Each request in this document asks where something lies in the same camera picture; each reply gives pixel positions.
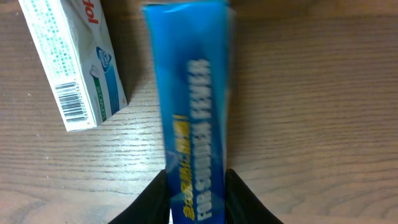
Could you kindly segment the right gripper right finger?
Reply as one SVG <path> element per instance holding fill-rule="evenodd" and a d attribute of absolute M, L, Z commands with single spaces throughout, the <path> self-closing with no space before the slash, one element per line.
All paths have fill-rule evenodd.
<path fill-rule="evenodd" d="M 233 169 L 227 169 L 225 177 L 226 224 L 283 224 Z"/>

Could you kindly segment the blue Kool Fever box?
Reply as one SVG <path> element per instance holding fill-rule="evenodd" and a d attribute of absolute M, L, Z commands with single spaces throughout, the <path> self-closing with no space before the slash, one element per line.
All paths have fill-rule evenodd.
<path fill-rule="evenodd" d="M 174 223 L 224 224 L 233 13 L 226 1 L 146 4 Z"/>

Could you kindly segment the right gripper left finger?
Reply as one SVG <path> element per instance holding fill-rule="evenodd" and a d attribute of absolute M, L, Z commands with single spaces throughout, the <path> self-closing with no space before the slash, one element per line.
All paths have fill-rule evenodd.
<path fill-rule="evenodd" d="M 170 197 L 167 174 L 161 170 L 127 209 L 109 224 L 169 224 Z"/>

